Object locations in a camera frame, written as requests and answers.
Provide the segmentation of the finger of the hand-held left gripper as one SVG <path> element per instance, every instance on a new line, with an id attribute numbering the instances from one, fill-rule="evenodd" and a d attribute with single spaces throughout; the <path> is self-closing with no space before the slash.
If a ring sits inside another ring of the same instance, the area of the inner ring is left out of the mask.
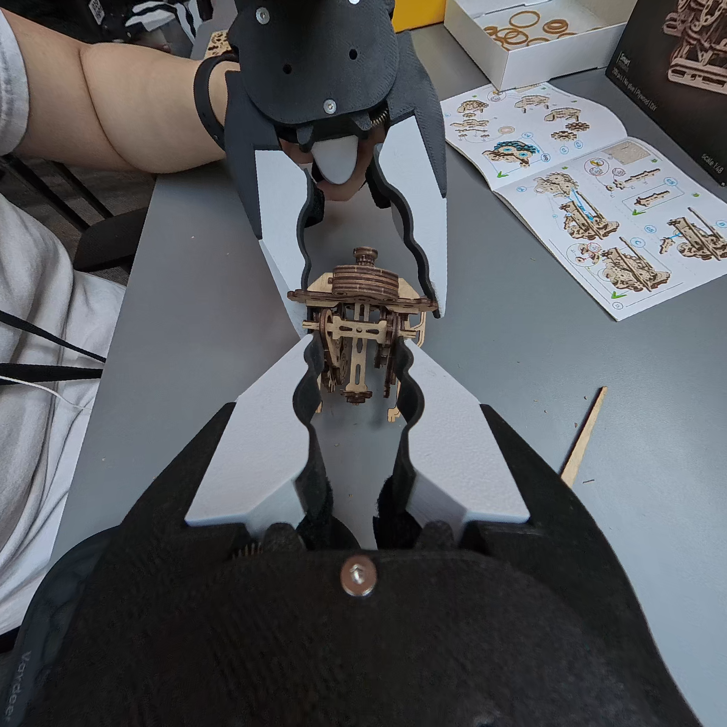
<path id="1" fill-rule="evenodd" d="M 311 260 L 304 245 L 304 226 L 314 204 L 313 180 L 282 150 L 256 150 L 255 161 L 262 226 L 259 244 L 289 319 L 303 339 L 307 307 L 287 294 L 308 286 Z"/>
<path id="2" fill-rule="evenodd" d="M 436 304 L 434 316 L 446 311 L 447 211 L 415 119 L 392 125 L 376 145 L 371 175 L 374 186 L 398 211 L 402 239 L 417 263 L 425 296 Z"/>

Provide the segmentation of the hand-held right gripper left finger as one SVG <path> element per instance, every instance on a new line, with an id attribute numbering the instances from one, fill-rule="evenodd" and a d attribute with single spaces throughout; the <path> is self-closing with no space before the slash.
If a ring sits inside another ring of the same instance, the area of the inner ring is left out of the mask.
<path id="1" fill-rule="evenodd" d="M 309 334 L 237 397 L 188 525 L 243 523 L 258 537 L 322 512 L 326 471 L 312 419 L 324 364 L 321 336 Z"/>

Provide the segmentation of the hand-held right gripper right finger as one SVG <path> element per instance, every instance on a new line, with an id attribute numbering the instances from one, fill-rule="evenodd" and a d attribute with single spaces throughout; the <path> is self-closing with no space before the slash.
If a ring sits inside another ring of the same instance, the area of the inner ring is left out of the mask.
<path id="1" fill-rule="evenodd" d="M 524 523 L 529 510 L 478 399 L 409 340 L 399 340 L 397 405 L 406 421 L 393 470 L 393 506 L 420 526 Z"/>

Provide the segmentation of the wooden mechanical puzzle model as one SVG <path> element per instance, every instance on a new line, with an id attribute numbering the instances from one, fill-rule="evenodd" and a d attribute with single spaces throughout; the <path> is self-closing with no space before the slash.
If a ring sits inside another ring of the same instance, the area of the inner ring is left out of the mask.
<path id="1" fill-rule="evenodd" d="M 384 368 L 384 397 L 400 385 L 394 357 L 400 339 L 423 345 L 426 315 L 435 302 L 398 274 L 378 268 L 378 252 L 371 247 L 353 250 L 355 263 L 336 266 L 305 289 L 287 297 L 307 308 L 303 328 L 321 335 L 325 364 L 321 388 L 340 390 L 352 405 L 372 395 L 366 383 L 368 343 L 376 345 L 374 368 Z"/>

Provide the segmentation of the person's left forearm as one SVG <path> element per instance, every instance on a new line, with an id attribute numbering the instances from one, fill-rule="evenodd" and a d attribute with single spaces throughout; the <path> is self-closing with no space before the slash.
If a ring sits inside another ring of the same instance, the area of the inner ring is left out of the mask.
<path id="1" fill-rule="evenodd" d="M 2 11 L 2 155 L 152 174 L 223 159 L 195 107 L 200 64 Z"/>

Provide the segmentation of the grey desk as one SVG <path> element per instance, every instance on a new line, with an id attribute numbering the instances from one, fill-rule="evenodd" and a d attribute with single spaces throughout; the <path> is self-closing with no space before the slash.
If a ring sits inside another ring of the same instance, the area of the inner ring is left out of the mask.
<path id="1" fill-rule="evenodd" d="M 699 720 L 725 725 L 725 277 L 614 322 L 447 159 L 448 302 L 424 350 L 554 470 L 608 387 L 574 493 Z M 118 524 L 297 341 L 224 167 L 159 177 L 53 558 Z"/>

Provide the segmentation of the person's left hand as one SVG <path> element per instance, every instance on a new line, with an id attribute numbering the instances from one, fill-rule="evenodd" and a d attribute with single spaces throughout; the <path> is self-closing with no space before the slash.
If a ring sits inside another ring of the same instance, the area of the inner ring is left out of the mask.
<path id="1" fill-rule="evenodd" d="M 317 188 L 327 201 L 345 202 L 350 200 L 362 187 L 367 186 L 367 169 L 367 159 L 359 160 L 351 177 L 340 185 L 326 180 L 315 162 L 312 164 L 311 171 Z"/>

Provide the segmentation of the thin wooden stick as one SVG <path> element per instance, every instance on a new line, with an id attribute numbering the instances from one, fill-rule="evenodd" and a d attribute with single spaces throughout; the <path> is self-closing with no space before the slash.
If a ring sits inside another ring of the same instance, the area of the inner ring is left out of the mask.
<path id="1" fill-rule="evenodd" d="M 600 413 L 601 408 L 604 404 L 604 399 L 607 392 L 607 386 L 603 386 L 599 389 L 598 394 L 595 396 L 590 410 L 588 411 L 584 423 L 579 426 L 579 429 L 577 431 L 577 437 L 574 441 L 573 446 L 571 447 L 571 451 L 568 455 L 566 463 L 561 470 L 560 478 L 570 489 L 574 487 L 577 480 L 579 469 L 585 457 L 588 443 L 593 434 L 593 429 L 595 427 L 598 414 Z"/>

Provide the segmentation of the black white striped cloth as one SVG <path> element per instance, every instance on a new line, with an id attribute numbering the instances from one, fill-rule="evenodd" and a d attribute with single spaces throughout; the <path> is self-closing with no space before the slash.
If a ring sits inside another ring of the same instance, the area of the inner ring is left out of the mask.
<path id="1" fill-rule="evenodd" d="M 136 44 L 189 58 L 212 2 L 79 1 L 74 9 L 97 41 Z"/>

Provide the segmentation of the white cardboard box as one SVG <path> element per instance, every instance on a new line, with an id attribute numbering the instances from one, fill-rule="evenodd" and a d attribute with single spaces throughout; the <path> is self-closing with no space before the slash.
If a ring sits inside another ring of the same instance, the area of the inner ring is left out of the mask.
<path id="1" fill-rule="evenodd" d="M 444 26 L 498 90 L 607 66 L 635 1 L 448 1 Z"/>

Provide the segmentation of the black office chair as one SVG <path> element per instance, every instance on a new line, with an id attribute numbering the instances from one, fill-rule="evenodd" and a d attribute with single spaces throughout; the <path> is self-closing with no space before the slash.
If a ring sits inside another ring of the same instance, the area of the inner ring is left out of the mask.
<path id="1" fill-rule="evenodd" d="M 125 283 L 140 243 L 153 180 L 81 172 L 54 161 L 2 157 L 2 192 L 59 233 L 75 268 Z"/>

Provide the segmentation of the illustrated instruction booklet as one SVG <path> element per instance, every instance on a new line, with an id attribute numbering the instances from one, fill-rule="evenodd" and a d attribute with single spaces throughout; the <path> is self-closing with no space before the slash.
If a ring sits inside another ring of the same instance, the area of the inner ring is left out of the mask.
<path id="1" fill-rule="evenodd" d="M 726 273 L 726 204 L 549 83 L 441 103 L 446 140 L 613 319 Z"/>

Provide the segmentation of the person's white shirt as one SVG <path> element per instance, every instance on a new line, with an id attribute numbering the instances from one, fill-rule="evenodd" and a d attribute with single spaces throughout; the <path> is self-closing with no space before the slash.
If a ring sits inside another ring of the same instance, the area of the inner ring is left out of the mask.
<path id="1" fill-rule="evenodd" d="M 124 292 L 76 271 L 55 234 L 1 197 L 2 312 L 104 356 Z M 51 388 L 64 400 L 2 380 L 2 634 L 20 626 L 47 572 L 98 381 Z"/>

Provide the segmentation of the black puzzle packaging box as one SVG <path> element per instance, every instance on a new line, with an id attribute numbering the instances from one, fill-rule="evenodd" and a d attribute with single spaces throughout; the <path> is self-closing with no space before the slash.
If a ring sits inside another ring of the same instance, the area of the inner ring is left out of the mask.
<path id="1" fill-rule="evenodd" d="M 725 1 L 636 2 L 606 76 L 725 186 Z"/>

